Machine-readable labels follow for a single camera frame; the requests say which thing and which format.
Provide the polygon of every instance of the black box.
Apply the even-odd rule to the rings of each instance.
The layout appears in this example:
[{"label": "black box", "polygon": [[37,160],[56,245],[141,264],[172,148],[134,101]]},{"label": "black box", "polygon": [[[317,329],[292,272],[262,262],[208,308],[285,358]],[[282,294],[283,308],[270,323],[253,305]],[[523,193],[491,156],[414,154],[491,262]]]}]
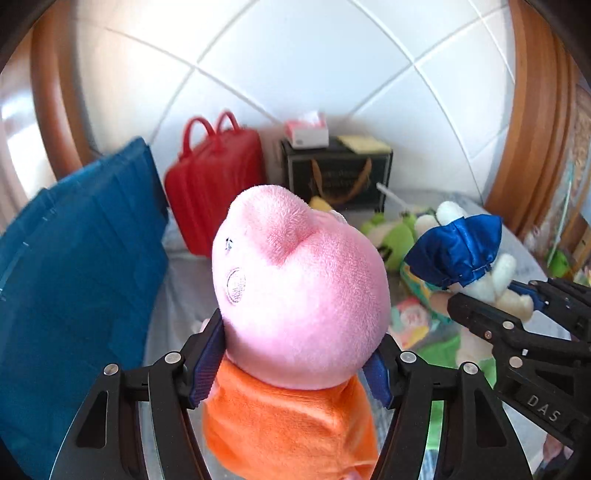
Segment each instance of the black box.
[{"label": "black box", "polygon": [[392,151],[359,155],[336,137],[327,148],[295,150],[287,140],[281,148],[284,186],[306,203],[320,196],[336,210],[384,211],[384,194],[375,184],[388,185]]}]

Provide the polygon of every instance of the tissue box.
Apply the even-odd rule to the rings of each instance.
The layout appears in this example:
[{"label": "tissue box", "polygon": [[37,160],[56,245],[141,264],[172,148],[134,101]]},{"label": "tissue box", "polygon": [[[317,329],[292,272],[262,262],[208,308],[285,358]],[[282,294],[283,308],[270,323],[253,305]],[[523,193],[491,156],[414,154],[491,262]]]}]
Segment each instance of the tissue box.
[{"label": "tissue box", "polygon": [[290,120],[285,123],[285,135],[294,149],[326,148],[329,144],[329,129],[324,116],[319,115],[314,122]]}]

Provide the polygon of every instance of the blue satin cap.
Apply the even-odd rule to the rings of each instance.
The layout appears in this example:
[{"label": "blue satin cap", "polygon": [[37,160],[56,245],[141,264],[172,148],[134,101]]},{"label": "blue satin cap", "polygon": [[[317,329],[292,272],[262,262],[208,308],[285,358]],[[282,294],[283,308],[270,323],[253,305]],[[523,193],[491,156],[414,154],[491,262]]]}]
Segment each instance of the blue satin cap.
[{"label": "blue satin cap", "polygon": [[462,287],[491,269],[501,246],[503,221],[496,215],[460,218],[428,230],[404,261],[421,280],[440,288]]}]

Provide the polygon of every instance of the pink plush toy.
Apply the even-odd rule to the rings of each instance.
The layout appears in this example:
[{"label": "pink plush toy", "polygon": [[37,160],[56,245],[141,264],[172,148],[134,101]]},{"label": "pink plush toy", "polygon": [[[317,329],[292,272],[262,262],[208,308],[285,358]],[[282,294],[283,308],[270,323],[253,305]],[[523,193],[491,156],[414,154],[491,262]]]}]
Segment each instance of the pink plush toy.
[{"label": "pink plush toy", "polygon": [[378,452],[356,374],[390,321],[377,250],[338,213],[269,185],[232,203],[212,259],[227,358],[208,447],[246,479],[369,478]]}]

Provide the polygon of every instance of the orange shirt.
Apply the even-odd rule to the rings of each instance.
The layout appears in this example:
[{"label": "orange shirt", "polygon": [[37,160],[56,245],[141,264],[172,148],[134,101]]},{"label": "orange shirt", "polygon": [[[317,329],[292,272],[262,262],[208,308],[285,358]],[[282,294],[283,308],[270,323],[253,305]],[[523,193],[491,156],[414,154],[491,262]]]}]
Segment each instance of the orange shirt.
[{"label": "orange shirt", "polygon": [[272,387],[224,358],[203,433],[220,463],[246,480],[369,479],[378,448],[357,376],[325,390]]}]

